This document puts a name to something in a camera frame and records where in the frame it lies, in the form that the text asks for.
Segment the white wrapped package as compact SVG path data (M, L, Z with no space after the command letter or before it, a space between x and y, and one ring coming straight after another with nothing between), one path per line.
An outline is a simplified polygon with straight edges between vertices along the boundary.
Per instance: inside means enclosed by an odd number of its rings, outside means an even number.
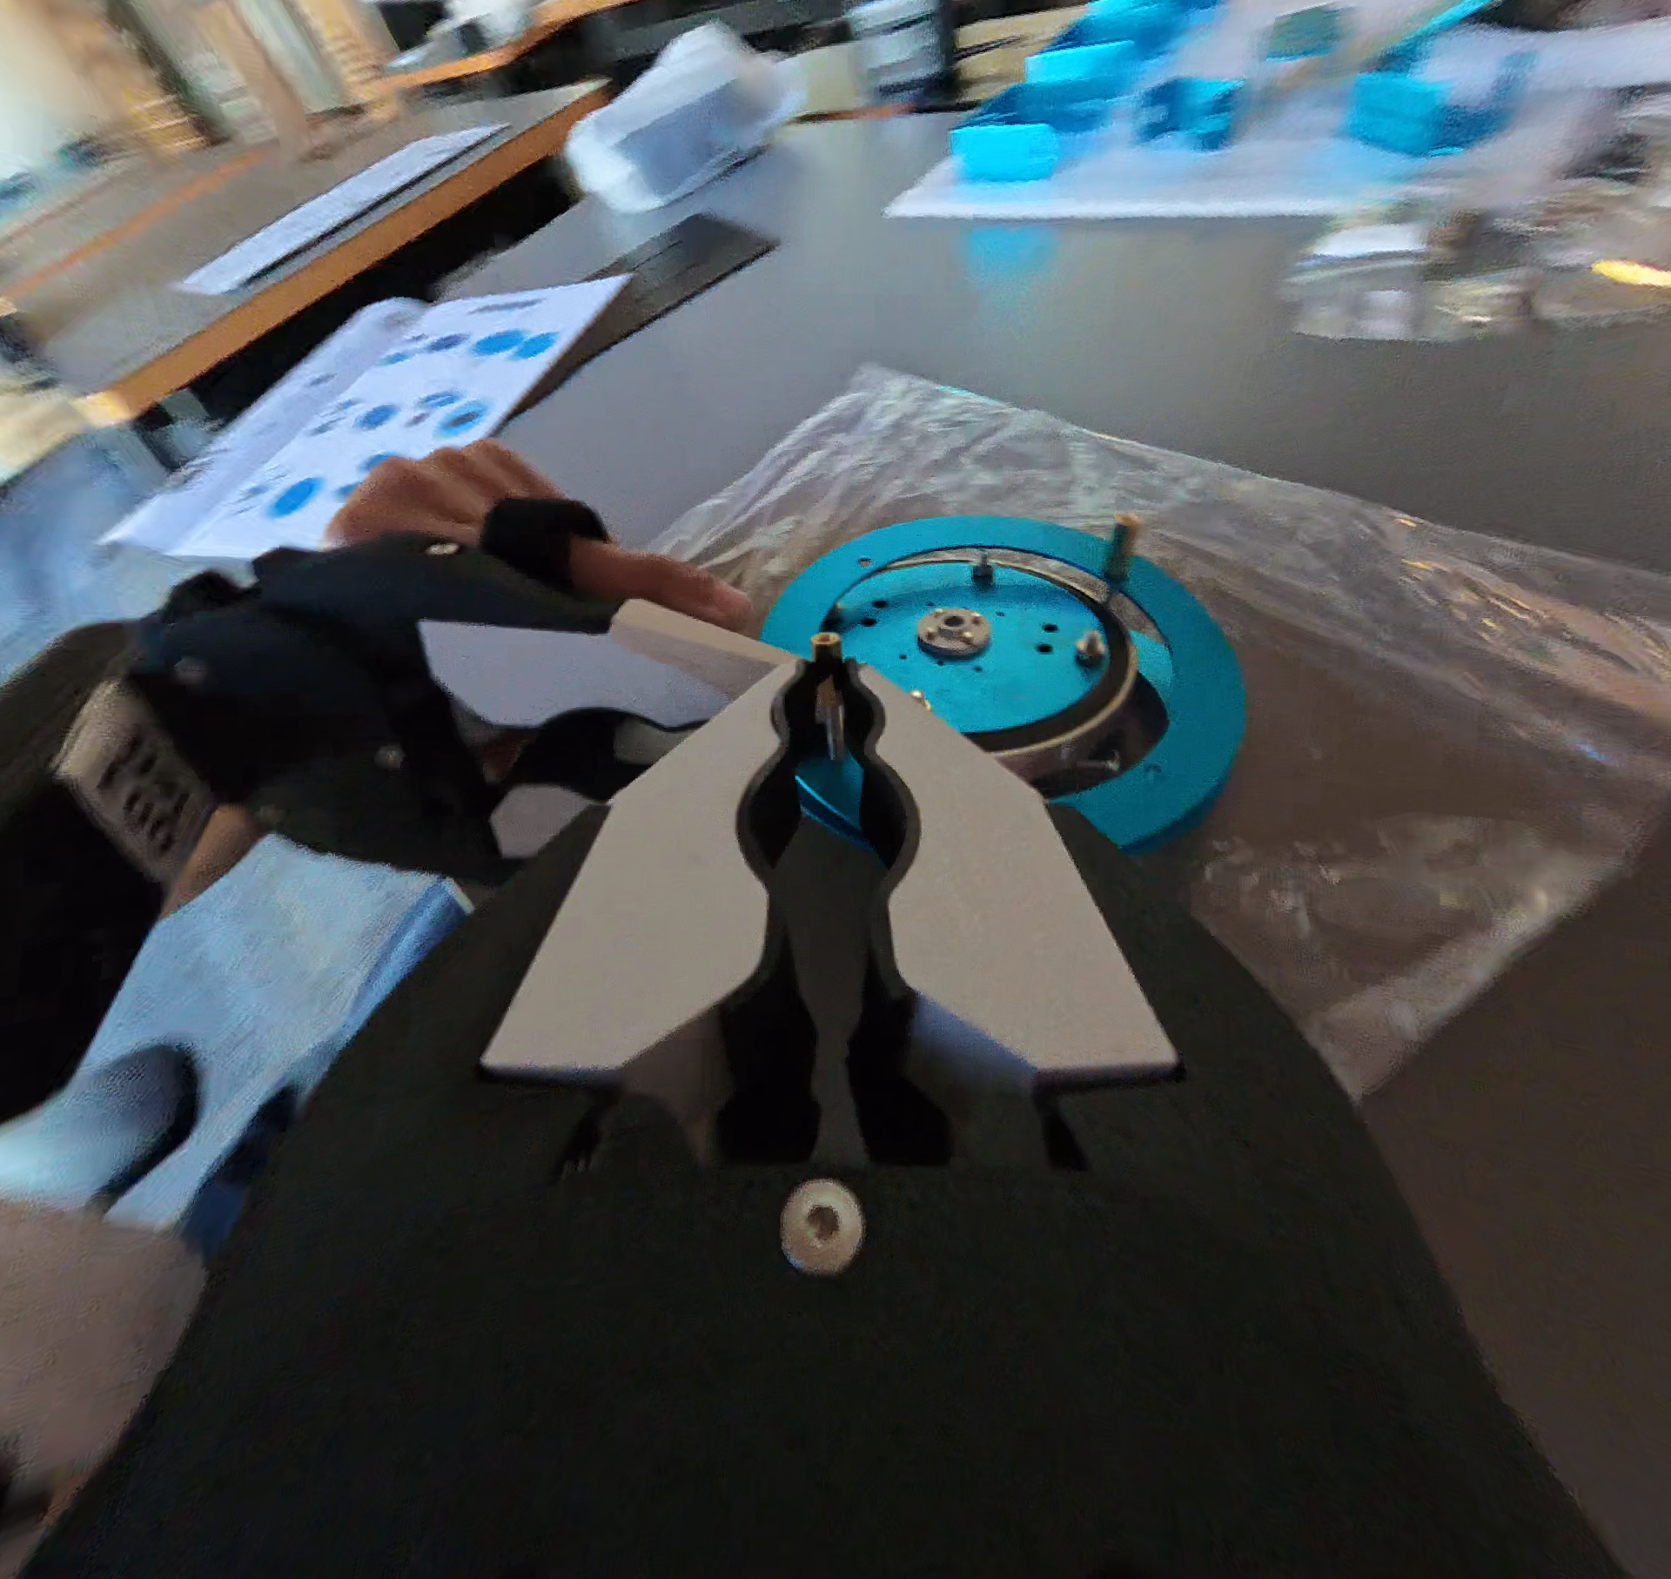
M620 213L658 211L756 154L806 102L796 58L702 22L584 116L564 156L584 194Z

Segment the grey desk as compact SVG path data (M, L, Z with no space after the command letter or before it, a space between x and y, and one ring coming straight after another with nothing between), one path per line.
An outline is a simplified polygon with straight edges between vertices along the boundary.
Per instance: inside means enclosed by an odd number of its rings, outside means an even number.
M1667 573L1667 325L1296 336L1307 225L898 220L947 118L787 127L695 200L776 253L507 425L646 544L864 364L1433 524ZM1635 1575L1667 1575L1667 829L1367 1098L1509 1400Z

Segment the black flat plate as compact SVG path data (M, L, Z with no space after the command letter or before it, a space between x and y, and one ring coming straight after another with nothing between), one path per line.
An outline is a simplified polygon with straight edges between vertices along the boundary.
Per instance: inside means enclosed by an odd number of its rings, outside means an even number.
M707 213L689 214L591 276L626 280L600 323L616 336L631 336L776 247L778 240L767 233Z

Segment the blue round metal turntable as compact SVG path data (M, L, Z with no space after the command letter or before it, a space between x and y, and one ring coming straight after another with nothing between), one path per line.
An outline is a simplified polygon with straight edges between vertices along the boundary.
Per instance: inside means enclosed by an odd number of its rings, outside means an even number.
M1244 747L1244 671L1206 605L1136 555L1124 587L1100 571L1106 535L1020 516L887 524L811 562L762 638L809 649L836 631L849 658L918 691L933 713L1120 849L1195 827ZM986 551L996 584L975 587ZM1075 640L1104 633L1102 667Z

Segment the person's left hand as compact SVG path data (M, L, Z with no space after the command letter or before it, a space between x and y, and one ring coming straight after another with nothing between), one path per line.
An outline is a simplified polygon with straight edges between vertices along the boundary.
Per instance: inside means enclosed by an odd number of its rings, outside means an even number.
M498 440L378 462L327 527L327 545L426 536L487 549L576 598L642 600L724 629L751 624L744 593L696 565L616 544L595 511Z

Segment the pile of clear hardware bags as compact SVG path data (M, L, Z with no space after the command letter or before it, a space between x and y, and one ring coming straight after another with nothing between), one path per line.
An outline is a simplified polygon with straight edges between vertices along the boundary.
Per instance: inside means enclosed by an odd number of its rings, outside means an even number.
M1362 214L1311 245L1280 294L1296 333L1333 340L1666 322L1669 211L1587 182L1518 211Z

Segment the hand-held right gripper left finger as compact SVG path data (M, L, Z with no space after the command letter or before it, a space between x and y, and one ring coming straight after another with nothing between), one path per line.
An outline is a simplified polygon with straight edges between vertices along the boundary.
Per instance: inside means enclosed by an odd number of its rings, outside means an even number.
M771 667L613 798L484 1073L653 1098L700 1155L813 1153L816 1029L771 880L815 685L806 660Z

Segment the long white paper sheet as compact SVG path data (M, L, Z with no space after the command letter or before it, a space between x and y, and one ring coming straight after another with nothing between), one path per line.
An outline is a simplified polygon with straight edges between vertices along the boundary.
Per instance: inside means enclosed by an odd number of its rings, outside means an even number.
M362 220L391 196L486 145L507 127L507 123L462 127L415 140L304 205L284 213L278 220L240 240L238 245L200 265L198 271L178 278L175 291L200 296L235 294L264 273L318 245L326 236Z

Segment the set of blue metal parts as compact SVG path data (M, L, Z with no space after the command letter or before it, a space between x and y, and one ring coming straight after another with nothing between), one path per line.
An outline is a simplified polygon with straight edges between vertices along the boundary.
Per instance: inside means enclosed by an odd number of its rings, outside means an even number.
M1513 127L1535 49L1451 49L1509 0L1093 0L1016 85L951 131L962 183L1162 160L1275 171L1316 194L1351 169L1429 163Z

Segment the wood-edged side table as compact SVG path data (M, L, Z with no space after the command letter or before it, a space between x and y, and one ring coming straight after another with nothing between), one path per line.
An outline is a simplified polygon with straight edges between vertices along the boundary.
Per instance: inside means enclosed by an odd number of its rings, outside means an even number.
M353 127L326 156L216 147L160 169L120 172L80 203L4 236L4 323L18 327L91 420L136 420L304 311L480 207L562 152L578 120L611 96L586 80L507 98L418 105ZM180 282L282 214L449 131L489 136L373 211L231 294Z

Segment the printed instruction sheet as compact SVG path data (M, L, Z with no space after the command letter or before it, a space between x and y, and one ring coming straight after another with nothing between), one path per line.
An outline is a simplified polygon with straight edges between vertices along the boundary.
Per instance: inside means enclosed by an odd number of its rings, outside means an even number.
M211 564L318 549L378 464L493 436L627 287L367 305L100 542Z

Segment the clear plastic bag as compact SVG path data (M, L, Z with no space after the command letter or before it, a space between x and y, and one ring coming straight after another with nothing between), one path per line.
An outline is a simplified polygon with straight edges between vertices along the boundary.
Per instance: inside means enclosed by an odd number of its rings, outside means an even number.
M653 538L775 605L887 524L1106 536L1238 655L1236 771L1178 869L1196 917L1360 1100L1667 820L1667 578L1427 524L858 369Z

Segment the person's beige shirt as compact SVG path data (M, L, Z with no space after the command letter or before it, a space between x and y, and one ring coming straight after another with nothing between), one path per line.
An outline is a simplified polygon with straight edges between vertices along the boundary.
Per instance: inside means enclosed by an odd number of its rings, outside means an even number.
M2 1206L4 1535L115 1448L178 1346L204 1262L175 1233Z

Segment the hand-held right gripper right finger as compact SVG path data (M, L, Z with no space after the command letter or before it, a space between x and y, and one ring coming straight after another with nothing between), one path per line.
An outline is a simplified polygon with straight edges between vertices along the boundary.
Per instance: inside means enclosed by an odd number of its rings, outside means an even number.
M987 1113L1175 1078L1049 802L873 667L846 667L860 824L882 864L846 1078L867 1160L946 1164Z

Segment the white flat tray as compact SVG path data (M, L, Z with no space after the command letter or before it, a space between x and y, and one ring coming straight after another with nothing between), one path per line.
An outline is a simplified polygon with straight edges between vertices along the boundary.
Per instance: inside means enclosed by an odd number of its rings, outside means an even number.
M1200 158L1191 165L1162 160L1147 178L1073 169L1031 189L975 187L958 180L947 138L946 158L896 196L886 214L967 223L1309 216L1360 207L1395 189L1456 182L1480 182L1487 202L1511 203L1553 180L1576 154L1602 123L1611 94L1629 85L1667 83L1666 16L1551 32L1484 25L1451 40L1451 49L1473 47L1478 58L1513 45L1535 49L1533 76L1513 127L1493 142L1429 163L1351 169L1316 194L1306 191L1304 180L1282 182L1275 171L1227 178L1220 169L1206 169Z

